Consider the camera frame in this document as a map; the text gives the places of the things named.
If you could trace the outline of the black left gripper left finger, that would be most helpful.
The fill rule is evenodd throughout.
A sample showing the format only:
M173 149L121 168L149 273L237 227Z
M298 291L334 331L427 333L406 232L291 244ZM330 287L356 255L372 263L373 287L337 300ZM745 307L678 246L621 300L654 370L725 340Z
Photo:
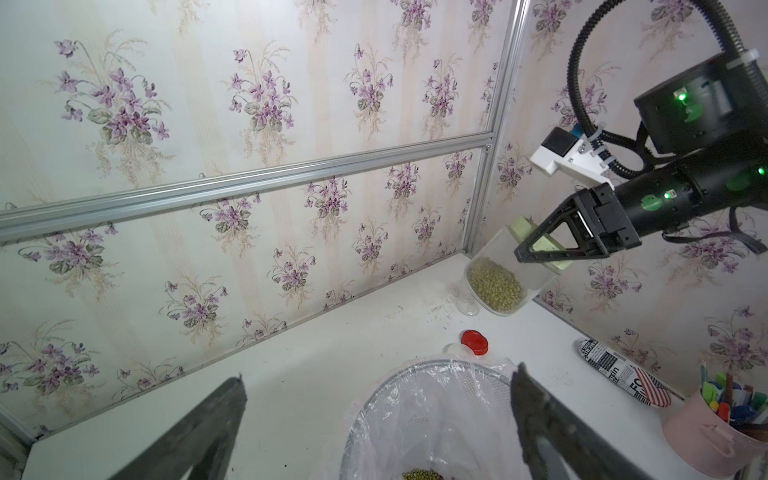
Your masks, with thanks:
M240 377L225 380L114 479L223 479L247 403Z

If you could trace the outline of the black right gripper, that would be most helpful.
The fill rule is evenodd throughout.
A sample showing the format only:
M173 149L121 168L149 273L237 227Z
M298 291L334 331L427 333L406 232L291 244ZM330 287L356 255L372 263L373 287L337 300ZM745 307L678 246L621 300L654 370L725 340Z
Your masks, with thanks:
M574 245L554 238L565 227ZM520 263L585 260L588 255L612 255L641 245L641 239L614 189L603 183L576 192L541 224L527 217L514 220L515 259Z

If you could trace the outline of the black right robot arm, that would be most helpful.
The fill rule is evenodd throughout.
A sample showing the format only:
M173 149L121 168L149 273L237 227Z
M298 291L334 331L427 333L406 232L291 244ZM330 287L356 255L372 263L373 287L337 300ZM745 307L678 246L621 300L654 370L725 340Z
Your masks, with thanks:
M694 218L767 205L767 81L723 5L696 3L719 54L637 97L634 138L595 124L579 87L589 36L613 8L602 3L571 49L573 129L552 129L532 156L547 173L565 170L593 186L569 196L519 243L522 263L604 259L654 233L687 244Z

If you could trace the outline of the white lid bean jar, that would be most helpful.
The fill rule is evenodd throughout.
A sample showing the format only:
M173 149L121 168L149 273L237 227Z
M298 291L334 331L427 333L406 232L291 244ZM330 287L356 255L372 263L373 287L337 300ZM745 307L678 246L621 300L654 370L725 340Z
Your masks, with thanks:
M465 282L459 282L456 285L455 305L460 313L469 317L475 317L480 313L480 305Z

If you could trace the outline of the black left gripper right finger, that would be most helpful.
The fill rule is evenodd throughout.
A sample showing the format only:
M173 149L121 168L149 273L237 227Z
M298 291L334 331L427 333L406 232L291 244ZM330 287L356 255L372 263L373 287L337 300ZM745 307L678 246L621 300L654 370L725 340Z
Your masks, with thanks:
M541 386L523 363L512 375L511 408L532 478L649 477Z

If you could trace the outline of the green lid bean jar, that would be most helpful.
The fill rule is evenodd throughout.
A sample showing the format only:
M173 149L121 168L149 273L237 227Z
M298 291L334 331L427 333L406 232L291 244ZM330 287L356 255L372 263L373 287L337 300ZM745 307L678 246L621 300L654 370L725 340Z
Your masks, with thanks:
M464 271L466 291L478 307L498 316L509 316L561 275L569 261L522 263L515 249L538 226L518 217L501 228L473 257Z

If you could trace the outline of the red jar lid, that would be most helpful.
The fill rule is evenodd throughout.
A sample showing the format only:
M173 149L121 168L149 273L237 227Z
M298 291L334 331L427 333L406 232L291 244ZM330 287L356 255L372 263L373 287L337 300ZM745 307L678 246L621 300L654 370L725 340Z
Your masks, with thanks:
M476 356L484 356L489 351L488 339L477 330L465 330L461 333L460 342Z

